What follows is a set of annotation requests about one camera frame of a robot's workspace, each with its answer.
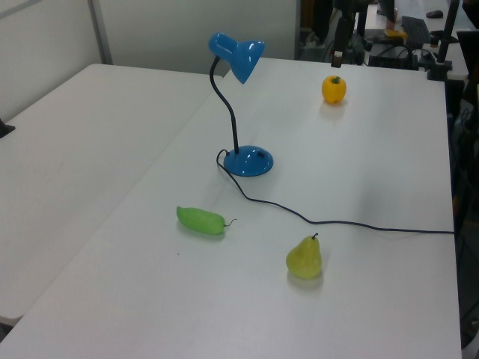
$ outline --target green chili pepper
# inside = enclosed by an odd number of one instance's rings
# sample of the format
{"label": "green chili pepper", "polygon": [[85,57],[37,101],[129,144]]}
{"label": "green chili pepper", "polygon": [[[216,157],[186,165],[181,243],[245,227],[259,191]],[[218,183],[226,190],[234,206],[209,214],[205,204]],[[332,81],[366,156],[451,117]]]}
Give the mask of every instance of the green chili pepper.
{"label": "green chili pepper", "polygon": [[231,224],[225,225],[225,219],[216,213],[193,207],[182,208],[178,206],[177,217],[180,223],[190,230],[208,234],[223,233],[225,227]]}

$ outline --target pepper stem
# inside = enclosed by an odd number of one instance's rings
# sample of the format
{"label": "pepper stem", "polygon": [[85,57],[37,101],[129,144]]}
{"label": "pepper stem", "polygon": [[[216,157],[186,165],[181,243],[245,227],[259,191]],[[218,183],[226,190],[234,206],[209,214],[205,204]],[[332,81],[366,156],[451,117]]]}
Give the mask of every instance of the pepper stem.
{"label": "pepper stem", "polygon": [[231,224],[233,223],[233,221],[231,221],[229,224],[225,224],[225,227],[231,226]]}

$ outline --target lamp power cord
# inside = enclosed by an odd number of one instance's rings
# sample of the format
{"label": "lamp power cord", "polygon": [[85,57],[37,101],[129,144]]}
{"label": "lamp power cord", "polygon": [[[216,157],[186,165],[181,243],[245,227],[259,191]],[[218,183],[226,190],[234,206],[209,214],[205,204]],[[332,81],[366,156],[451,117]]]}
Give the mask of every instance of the lamp power cord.
{"label": "lamp power cord", "polygon": [[288,211],[289,213],[293,213],[294,215],[300,217],[303,221],[308,222],[309,224],[316,224],[316,225],[323,225],[323,224],[346,224],[350,226],[357,226],[357,227],[364,227],[364,228],[369,228],[371,230],[377,230],[381,232],[402,232],[402,233],[422,233],[422,234],[452,234],[454,235],[454,232],[448,231],[448,230],[411,230],[411,229],[405,229],[405,228],[384,228],[384,227],[375,227],[371,226],[369,224],[364,224],[360,222],[352,222],[352,221],[312,221],[311,219],[306,218],[304,215],[300,214],[299,212],[288,208],[286,206],[283,206],[282,204],[272,202],[269,200],[260,200],[257,198],[252,198],[249,197],[241,188],[241,185],[238,183],[238,181],[233,177],[230,171],[225,168],[221,163],[219,163],[219,157],[222,153],[225,153],[226,155],[229,154],[227,150],[221,150],[219,151],[218,155],[216,156],[216,164],[233,180],[234,184],[236,187],[239,189],[241,194],[243,195],[244,198],[247,200],[250,200],[251,202],[256,202],[256,203],[264,203],[264,204],[269,204],[272,206],[277,206],[281,209],[284,209],[285,211]]}

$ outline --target blue desk lamp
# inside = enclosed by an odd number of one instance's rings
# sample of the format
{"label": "blue desk lamp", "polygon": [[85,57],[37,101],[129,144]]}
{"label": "blue desk lamp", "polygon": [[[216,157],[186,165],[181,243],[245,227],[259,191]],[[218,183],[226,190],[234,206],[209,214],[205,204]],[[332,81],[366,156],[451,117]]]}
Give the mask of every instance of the blue desk lamp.
{"label": "blue desk lamp", "polygon": [[209,47],[215,55],[215,60],[210,70],[211,85],[219,98],[228,107],[231,115],[231,127],[233,128],[234,150],[227,153],[223,165],[229,172],[238,176],[252,177],[264,174],[272,167],[273,160],[271,154],[261,147],[238,147],[237,122],[233,109],[222,93],[219,92],[213,78],[216,65],[220,59],[223,59],[230,64],[231,71],[233,71],[239,82],[244,84],[263,53],[264,42],[245,41],[239,43],[223,33],[217,33],[211,37]]}

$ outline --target pear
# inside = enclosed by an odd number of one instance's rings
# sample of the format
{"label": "pear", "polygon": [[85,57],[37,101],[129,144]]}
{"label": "pear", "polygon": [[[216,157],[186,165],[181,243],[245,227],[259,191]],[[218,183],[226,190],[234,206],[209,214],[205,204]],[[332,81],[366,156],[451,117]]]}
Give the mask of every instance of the pear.
{"label": "pear", "polygon": [[286,256],[286,266],[292,274],[302,279],[316,277],[321,271],[320,243],[314,236],[304,238]]}

